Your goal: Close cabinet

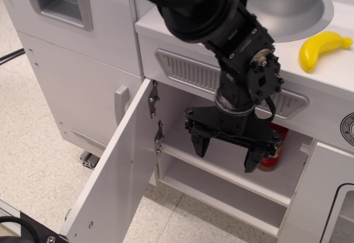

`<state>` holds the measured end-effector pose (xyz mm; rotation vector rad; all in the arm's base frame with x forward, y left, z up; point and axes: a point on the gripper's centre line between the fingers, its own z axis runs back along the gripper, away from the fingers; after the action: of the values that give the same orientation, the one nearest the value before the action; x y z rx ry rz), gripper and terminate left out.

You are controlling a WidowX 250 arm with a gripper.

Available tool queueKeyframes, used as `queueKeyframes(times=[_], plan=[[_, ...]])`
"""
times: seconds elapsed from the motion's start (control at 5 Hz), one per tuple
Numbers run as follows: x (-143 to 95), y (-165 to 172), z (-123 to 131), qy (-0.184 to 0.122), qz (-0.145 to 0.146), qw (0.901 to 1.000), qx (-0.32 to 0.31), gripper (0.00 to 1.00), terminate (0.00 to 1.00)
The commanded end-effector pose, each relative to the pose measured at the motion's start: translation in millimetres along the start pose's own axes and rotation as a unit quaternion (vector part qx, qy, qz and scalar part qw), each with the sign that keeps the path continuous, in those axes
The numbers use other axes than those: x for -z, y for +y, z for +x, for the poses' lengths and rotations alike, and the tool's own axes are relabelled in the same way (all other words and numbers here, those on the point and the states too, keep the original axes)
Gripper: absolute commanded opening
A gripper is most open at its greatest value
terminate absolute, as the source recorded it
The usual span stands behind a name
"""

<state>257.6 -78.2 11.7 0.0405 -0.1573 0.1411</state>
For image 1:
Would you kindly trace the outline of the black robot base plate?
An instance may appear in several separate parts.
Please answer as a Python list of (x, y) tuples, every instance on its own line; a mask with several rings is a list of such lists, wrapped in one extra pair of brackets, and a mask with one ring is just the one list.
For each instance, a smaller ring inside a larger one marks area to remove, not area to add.
[(35, 221), (25, 213), (20, 213), (20, 217), (1, 216), (1, 223), (15, 223), (20, 225), (20, 236), (1, 236), (1, 242), (69, 242), (63, 236), (60, 236), (59, 234), (48, 229), (46, 226)]

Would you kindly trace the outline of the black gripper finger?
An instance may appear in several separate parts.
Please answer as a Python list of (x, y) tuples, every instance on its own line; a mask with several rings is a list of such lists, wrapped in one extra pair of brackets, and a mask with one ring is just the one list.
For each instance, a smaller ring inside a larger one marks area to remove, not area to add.
[(191, 130), (191, 141), (199, 157), (204, 158), (211, 138), (212, 134), (210, 132), (201, 131), (197, 128)]
[(262, 162), (266, 149), (264, 147), (252, 147), (248, 149), (244, 160), (244, 172), (252, 173)]

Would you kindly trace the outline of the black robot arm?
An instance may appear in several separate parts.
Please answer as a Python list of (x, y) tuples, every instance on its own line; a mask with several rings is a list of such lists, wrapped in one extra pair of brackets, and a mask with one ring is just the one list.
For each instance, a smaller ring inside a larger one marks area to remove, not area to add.
[(276, 112), (272, 95), (283, 79), (274, 55), (273, 38), (247, 8), (247, 0), (149, 0), (168, 30), (187, 43), (201, 43), (212, 51), (221, 69), (215, 105), (185, 110), (185, 127), (196, 154), (203, 157), (217, 138), (247, 148), (247, 173), (276, 152), (282, 136), (257, 117), (266, 102)]

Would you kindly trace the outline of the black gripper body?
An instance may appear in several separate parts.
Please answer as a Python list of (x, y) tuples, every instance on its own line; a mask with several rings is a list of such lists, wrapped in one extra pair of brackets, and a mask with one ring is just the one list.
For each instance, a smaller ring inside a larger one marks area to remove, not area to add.
[(184, 114), (187, 118), (185, 128), (190, 134), (193, 128), (197, 128), (210, 132), (212, 138), (248, 149), (274, 149), (282, 140), (278, 132), (269, 127), (267, 122), (258, 120), (253, 112), (234, 116), (221, 112), (216, 106), (209, 106), (189, 107)]

